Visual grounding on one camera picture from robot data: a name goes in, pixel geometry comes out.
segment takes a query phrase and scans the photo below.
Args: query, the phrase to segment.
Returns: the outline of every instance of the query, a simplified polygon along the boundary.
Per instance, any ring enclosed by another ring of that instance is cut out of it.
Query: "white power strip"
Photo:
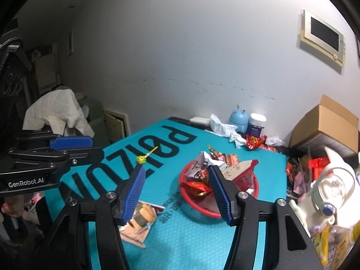
[[[192,119],[190,119],[190,122],[194,123],[194,124],[199,124],[199,125],[203,125],[203,126],[210,126],[210,119],[207,118],[201,118],[201,117],[194,117]]]

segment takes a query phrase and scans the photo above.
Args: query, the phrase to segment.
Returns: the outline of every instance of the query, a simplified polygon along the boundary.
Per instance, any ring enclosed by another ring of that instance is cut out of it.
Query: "yellow package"
[[[344,239],[336,246],[334,258],[331,263],[331,270],[336,270],[340,267],[341,263],[345,260],[348,252],[353,246],[352,237],[348,234]]]
[[[329,229],[330,229],[329,226],[325,227],[322,232],[317,233],[315,235],[315,237],[313,238],[314,247],[316,249],[317,254],[319,255],[319,258],[321,260],[321,264],[323,264],[323,266],[326,266],[329,263],[329,259],[328,259]]]

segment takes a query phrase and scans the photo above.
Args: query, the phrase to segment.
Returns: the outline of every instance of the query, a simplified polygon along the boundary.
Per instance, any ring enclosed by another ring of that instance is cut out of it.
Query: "teal mat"
[[[180,144],[178,142],[185,142],[188,137],[180,134],[174,135],[175,133],[169,135],[172,131],[164,128],[164,125],[194,135],[196,138],[189,144]],[[126,153],[131,164],[135,166],[136,155],[129,151],[128,145],[132,145],[132,147],[144,154],[147,153],[147,149],[142,146],[146,146],[146,144],[154,146],[151,139],[144,140],[143,137],[147,135],[155,136],[153,139],[156,141],[158,138],[175,145],[171,149],[161,145],[165,156],[169,156],[171,151],[177,152],[177,148],[179,151],[172,157],[160,157],[153,154],[153,160],[157,160],[157,163],[153,162],[153,164],[159,167],[160,162],[160,164],[163,164],[160,168],[151,165],[149,162],[144,165],[145,169],[152,169],[154,172],[146,179],[140,200],[166,205],[166,209],[151,228],[145,240],[146,249],[138,248],[126,242],[123,243],[132,270],[223,269],[235,228],[228,227],[226,222],[220,219],[206,217],[184,203],[179,195],[179,173],[200,151],[207,150],[207,146],[210,144],[220,152],[236,153],[240,160],[257,159],[259,164],[255,167],[254,172],[260,187],[258,199],[273,202],[277,198],[286,197],[286,157],[262,149],[255,151],[247,151],[244,148],[236,149],[234,143],[229,143],[226,138],[173,121],[163,120],[105,148],[105,156],[111,160],[105,158],[103,163],[122,179],[127,179],[128,173],[124,165],[126,161],[123,162],[119,155],[122,154],[124,157],[124,153]],[[138,144],[141,138],[144,140],[142,146]],[[88,198],[90,194],[94,199],[99,197],[99,193],[89,181],[89,176],[91,180],[91,174],[89,174],[88,167],[72,168],[70,172],[62,177],[62,181],[73,190],[72,197],[75,197],[75,194],[82,197],[87,196]],[[103,169],[94,169],[93,176],[99,180],[105,190],[114,190],[116,184],[105,174]],[[50,214],[52,219],[55,220],[64,206],[64,201],[59,189],[48,190],[45,194]],[[89,224],[89,235],[93,270],[100,270],[94,223]],[[256,270],[261,269],[262,266],[264,243],[265,224],[260,223],[254,266]]]

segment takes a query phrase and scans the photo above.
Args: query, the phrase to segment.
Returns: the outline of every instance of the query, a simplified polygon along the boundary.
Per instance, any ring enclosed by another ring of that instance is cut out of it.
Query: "yellow lollipop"
[[[145,155],[141,155],[141,156],[138,156],[136,157],[136,162],[138,164],[144,164],[146,162],[146,158],[152,154],[156,149],[158,148],[158,146],[154,147],[153,150],[149,151],[149,153],[146,153]]]

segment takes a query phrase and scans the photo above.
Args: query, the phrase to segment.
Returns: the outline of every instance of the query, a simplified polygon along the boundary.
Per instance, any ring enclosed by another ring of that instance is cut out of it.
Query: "blue toy figure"
[[[238,105],[238,110],[233,111],[230,116],[229,124],[237,126],[236,131],[239,134],[245,134],[249,124],[249,116],[245,110],[240,110],[240,106]]]

